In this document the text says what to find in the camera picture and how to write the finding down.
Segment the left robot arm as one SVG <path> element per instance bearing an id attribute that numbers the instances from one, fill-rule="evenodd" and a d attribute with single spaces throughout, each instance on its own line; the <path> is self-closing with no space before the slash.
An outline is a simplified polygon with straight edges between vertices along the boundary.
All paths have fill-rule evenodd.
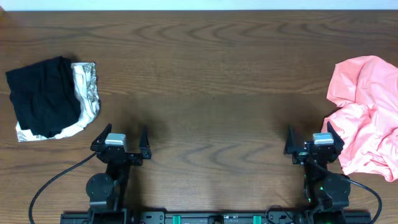
<path id="1" fill-rule="evenodd" d="M 89 223 L 131 223 L 131 212 L 124 208 L 130 169 L 152 157 L 146 129 L 142 130 L 139 152 L 129 152 L 126 135 L 111 130 L 112 125 L 108 124 L 90 147 L 106 164 L 106 171 L 93 175 L 86 184 L 86 194 L 90 198 Z"/>

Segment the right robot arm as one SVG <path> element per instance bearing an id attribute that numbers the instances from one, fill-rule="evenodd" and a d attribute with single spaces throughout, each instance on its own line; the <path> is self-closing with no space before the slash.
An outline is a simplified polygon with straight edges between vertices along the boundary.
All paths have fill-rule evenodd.
<path id="1" fill-rule="evenodd" d="M 311 141 L 304 141 L 289 126 L 284 154 L 292 156 L 293 164 L 303 166 L 303 193 L 309 202 L 308 208 L 293 215 L 293 223 L 345 222 L 343 209 L 349 205 L 350 183 L 345 175 L 328 170 L 344 144 L 330 123 L 325 133 L 315 133 Z"/>

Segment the pink printed t-shirt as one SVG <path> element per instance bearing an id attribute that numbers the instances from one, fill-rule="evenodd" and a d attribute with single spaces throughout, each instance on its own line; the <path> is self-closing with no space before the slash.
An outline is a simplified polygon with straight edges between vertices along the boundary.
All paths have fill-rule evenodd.
<path id="1" fill-rule="evenodd" d="M 337 110 L 324 119 L 344 141 L 344 174 L 397 180 L 397 67 L 377 56 L 335 65 L 326 98 Z"/>

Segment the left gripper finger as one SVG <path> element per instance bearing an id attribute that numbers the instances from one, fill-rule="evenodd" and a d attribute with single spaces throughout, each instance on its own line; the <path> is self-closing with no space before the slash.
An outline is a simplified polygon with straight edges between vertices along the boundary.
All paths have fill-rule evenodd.
<path id="1" fill-rule="evenodd" d="M 141 154 L 150 154 L 150 145 L 147 135 L 147 128 L 145 126 L 142 129 L 142 134 L 139 141 L 139 149 Z"/>
<path id="2" fill-rule="evenodd" d="M 112 130 L 112 124 L 108 123 L 99 136 L 92 142 L 92 146 L 99 146 L 105 142 L 106 137 Z"/>

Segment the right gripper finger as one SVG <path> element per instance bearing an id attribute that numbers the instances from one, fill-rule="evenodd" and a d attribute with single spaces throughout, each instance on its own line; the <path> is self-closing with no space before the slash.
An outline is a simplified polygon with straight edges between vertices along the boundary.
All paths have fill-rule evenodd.
<path id="1" fill-rule="evenodd" d="M 328 121 L 327 122 L 327 131 L 331 134 L 333 138 L 333 145 L 335 146 L 336 150 L 342 150 L 343 146 L 345 145 L 344 140 L 337 134 L 337 132 L 334 130 L 332 124 Z"/>
<path id="2" fill-rule="evenodd" d="M 284 154 L 299 154 L 305 151 L 305 141 L 296 130 L 289 125 Z"/>

